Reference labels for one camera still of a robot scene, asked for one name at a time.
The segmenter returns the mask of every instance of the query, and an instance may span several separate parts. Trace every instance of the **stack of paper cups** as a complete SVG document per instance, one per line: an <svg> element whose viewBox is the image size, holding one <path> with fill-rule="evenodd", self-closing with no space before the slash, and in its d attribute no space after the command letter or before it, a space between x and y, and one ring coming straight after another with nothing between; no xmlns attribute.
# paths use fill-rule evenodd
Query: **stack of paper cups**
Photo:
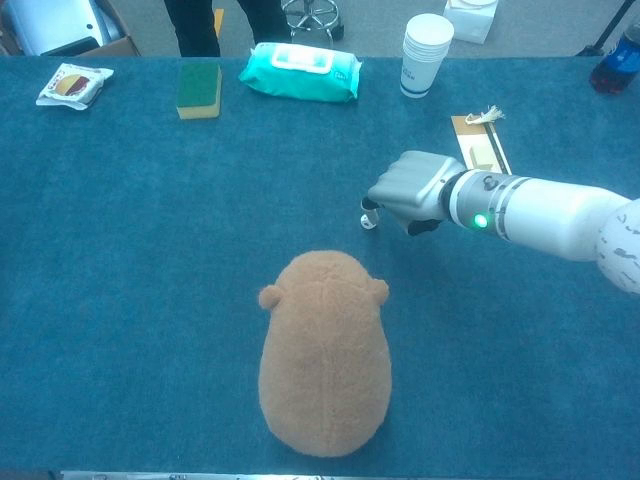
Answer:
<svg viewBox="0 0 640 480"><path fill-rule="evenodd" d="M420 98L429 92L452 38L453 24L440 15L425 13L409 20L403 44L402 93Z"/></svg>

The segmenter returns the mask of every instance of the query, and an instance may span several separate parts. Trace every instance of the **teal wipes packet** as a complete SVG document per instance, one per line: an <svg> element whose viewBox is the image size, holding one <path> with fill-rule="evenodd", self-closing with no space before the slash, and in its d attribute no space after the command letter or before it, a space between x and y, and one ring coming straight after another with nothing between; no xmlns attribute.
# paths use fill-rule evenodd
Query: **teal wipes packet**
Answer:
<svg viewBox="0 0 640 480"><path fill-rule="evenodd" d="M351 53L289 43L259 43L240 81L269 95L321 102L358 98L362 62Z"/></svg>

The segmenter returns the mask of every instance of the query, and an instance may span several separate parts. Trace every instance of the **blue bottle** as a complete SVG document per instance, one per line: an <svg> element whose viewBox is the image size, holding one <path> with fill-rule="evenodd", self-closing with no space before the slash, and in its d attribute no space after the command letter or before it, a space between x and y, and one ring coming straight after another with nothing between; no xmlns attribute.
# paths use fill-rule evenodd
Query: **blue bottle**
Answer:
<svg viewBox="0 0 640 480"><path fill-rule="evenodd" d="M620 93L640 72L640 16L625 30L614 48L591 72L590 82L601 93Z"/></svg>

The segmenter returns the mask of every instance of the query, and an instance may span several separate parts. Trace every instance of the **white box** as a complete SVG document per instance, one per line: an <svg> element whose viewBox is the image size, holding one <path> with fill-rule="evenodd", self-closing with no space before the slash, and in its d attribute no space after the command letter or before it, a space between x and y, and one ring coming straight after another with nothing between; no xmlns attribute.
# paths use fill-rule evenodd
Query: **white box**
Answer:
<svg viewBox="0 0 640 480"><path fill-rule="evenodd" d="M498 0L481 7L466 4L462 0L447 0L444 17L453 23L453 38L483 44L491 29L497 7Z"/></svg>

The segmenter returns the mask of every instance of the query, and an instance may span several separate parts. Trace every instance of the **table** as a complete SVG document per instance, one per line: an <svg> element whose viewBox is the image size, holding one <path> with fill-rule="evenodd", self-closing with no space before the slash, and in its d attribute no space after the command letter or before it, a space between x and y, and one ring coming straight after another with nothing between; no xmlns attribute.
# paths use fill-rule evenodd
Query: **table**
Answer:
<svg viewBox="0 0 640 480"><path fill-rule="evenodd" d="M85 112L35 106L61 59L0 59L0 468L508 478L640 476L638 298L571 263L444 224L407 237L359 202L405 150L460 157L451 115L498 104L514 173L640 192L640 82L597 59L447 60L421 100L399 59L360 98L267 97L220 60L222 113L180 121L188 59L113 68ZM339 249L390 285L387 419L355 454L267 430L261 287Z"/></svg>

